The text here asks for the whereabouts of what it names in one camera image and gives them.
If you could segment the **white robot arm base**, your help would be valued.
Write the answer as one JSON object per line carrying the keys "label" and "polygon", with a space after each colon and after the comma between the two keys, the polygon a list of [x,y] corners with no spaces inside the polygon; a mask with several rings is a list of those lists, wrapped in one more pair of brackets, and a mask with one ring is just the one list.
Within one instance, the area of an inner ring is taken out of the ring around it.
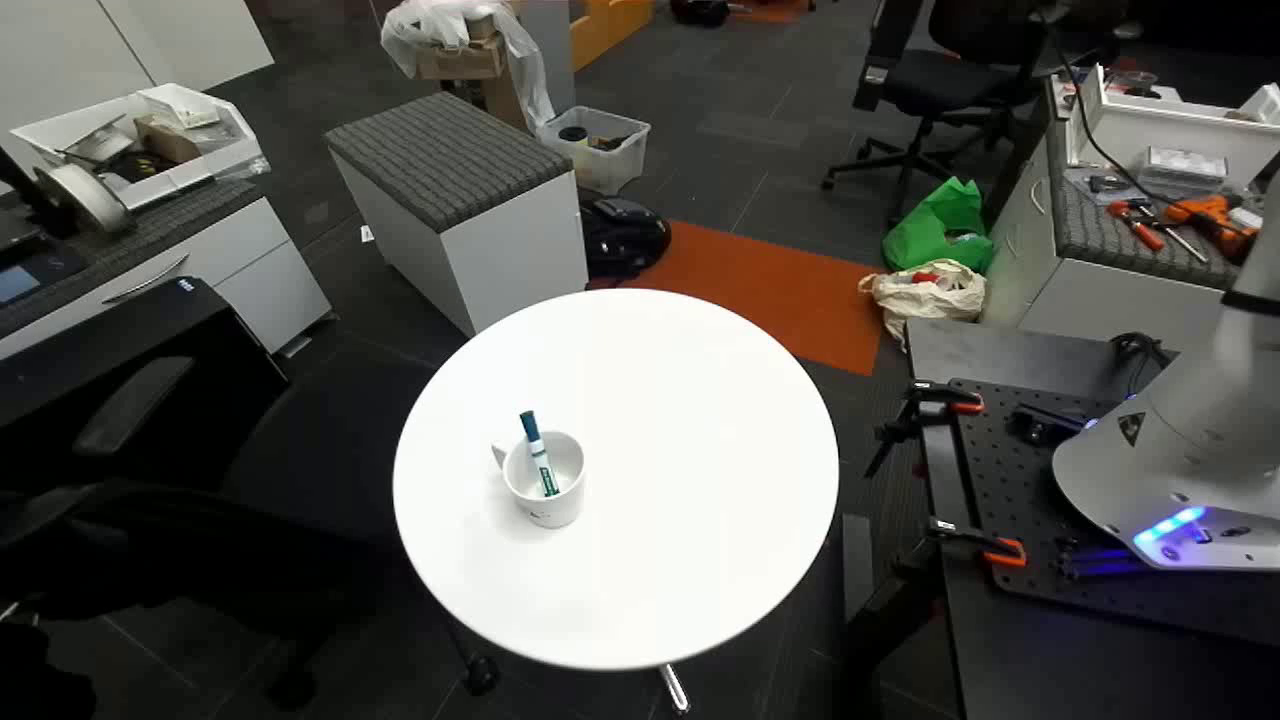
{"label": "white robot arm base", "polygon": [[1215,330],[1051,452],[1059,498],[1152,572],[1280,569],[1280,192]]}

